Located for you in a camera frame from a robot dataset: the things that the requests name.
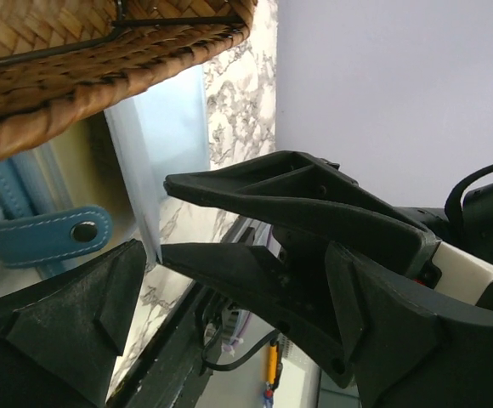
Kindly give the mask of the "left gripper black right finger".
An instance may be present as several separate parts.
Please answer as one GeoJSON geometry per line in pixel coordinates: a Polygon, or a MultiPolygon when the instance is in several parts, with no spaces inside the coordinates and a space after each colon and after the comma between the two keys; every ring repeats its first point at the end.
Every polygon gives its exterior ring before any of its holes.
{"type": "Polygon", "coordinates": [[[326,276],[364,407],[493,407],[493,311],[332,243],[326,276]]]}

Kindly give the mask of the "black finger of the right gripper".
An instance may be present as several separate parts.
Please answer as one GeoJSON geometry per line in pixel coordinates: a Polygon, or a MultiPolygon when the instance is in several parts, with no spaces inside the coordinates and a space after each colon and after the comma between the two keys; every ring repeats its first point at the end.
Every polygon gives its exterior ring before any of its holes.
{"type": "Polygon", "coordinates": [[[288,230],[335,241],[414,277],[436,236],[310,154],[279,151],[218,170],[166,176],[166,192],[288,230]]]}
{"type": "Polygon", "coordinates": [[[280,330],[341,388],[354,378],[344,359],[328,282],[319,258],[282,263],[264,246],[162,246],[163,266],[208,286],[280,330]]]}

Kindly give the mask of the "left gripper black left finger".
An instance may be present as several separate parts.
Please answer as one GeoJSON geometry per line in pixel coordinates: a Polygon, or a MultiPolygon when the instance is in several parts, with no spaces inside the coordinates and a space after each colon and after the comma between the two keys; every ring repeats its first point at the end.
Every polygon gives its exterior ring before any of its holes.
{"type": "Polygon", "coordinates": [[[130,240],[0,297],[0,407],[102,407],[145,274],[130,240]]]}

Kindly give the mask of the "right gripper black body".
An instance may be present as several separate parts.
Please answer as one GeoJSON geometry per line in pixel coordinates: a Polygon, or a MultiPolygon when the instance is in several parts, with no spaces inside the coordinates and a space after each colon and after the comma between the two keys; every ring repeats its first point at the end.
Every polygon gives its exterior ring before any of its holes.
{"type": "Polygon", "coordinates": [[[271,241],[279,249],[269,262],[269,272],[323,272],[329,242],[304,231],[272,226],[271,241]]]}

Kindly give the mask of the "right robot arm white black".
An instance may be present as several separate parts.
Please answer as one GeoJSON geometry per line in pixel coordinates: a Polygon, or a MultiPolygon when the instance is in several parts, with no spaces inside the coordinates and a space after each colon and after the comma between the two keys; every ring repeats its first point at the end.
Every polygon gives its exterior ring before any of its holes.
{"type": "Polygon", "coordinates": [[[367,407],[476,400],[493,389],[493,184],[441,209],[393,207],[338,165],[282,151],[170,175],[170,196],[273,228],[262,246],[162,247],[169,269],[282,330],[367,407]]]}

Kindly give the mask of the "blue leather card holder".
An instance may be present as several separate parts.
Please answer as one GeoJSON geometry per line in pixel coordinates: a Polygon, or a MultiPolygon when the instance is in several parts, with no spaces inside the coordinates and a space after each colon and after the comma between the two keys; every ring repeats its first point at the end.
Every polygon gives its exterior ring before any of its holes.
{"type": "Polygon", "coordinates": [[[49,278],[139,232],[155,262],[165,178],[208,167],[195,66],[0,161],[0,261],[49,278]]]}

